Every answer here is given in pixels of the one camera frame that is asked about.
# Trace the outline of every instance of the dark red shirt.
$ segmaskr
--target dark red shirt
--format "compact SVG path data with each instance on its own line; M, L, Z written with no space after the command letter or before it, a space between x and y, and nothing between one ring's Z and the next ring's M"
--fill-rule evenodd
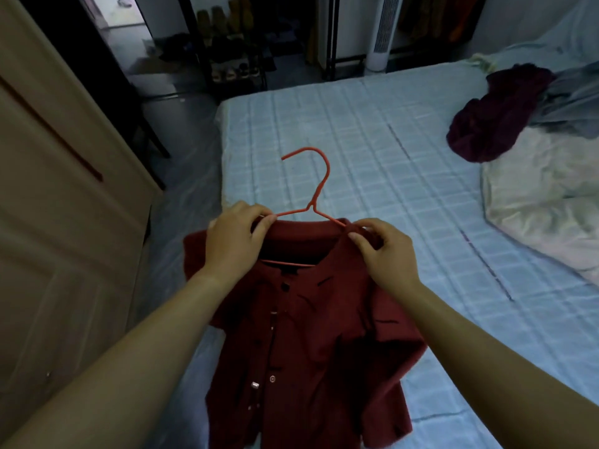
M277 221L258 261L216 311L226 333L206 396L210 448L386 447L412 430L400 379L426 350L401 307L369 277L348 221ZM184 240L189 279L206 232Z

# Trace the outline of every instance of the mattress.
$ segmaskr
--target mattress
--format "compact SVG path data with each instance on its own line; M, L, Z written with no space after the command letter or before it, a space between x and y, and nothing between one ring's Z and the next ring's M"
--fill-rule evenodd
M537 45L491 57L502 69L579 63ZM304 207L325 173L320 211L378 217L412 237L422 281L454 309L599 403L599 290L490 226L480 166L447 146L454 114L486 93L466 61L235 98L219 109L223 205ZM286 216L319 220L306 212ZM394 448L499 448L428 350L402 381L414 431Z

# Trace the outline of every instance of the white tower fan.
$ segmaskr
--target white tower fan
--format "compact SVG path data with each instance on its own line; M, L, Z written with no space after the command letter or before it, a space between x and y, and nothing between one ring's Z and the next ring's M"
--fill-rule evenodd
M378 0L364 75L384 74L403 0Z

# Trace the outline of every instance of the gray blanket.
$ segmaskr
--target gray blanket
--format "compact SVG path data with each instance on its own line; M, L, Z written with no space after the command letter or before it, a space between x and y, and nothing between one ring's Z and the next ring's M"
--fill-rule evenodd
M558 72L540 97L528 125L550 132L599 136L599 61Z

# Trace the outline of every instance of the finger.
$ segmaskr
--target finger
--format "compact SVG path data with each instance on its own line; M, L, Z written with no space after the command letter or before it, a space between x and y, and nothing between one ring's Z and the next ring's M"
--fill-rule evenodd
M264 205L259 205L258 203L255 205L248 206L243 212L243 218L247 222L247 225L250 226L254 220L259 215L269 215L272 214L273 211L269 210Z
M275 214L270 214L260 220L258 225L256 225L254 232L251 234L251 240L261 246L266 237L266 233L268 233L268 229L274 224L276 219L277 216Z
M384 242L388 242L391 239L393 230L397 230L393 225L385 222L381 219L371 217L367 219L360 219L354 222L359 227L368 227L372 231L383 238Z
M360 252L362 252L362 256L364 258L368 258L372 254L374 254L375 250L370 245L370 242L368 242L366 238L364 238L361 234L348 233L348 236L349 239L351 239L354 242L354 244L358 246L358 249L360 249Z
M249 205L245 203L243 200L239 200L235 205L233 205L230 210L232 212L239 212L247 208Z

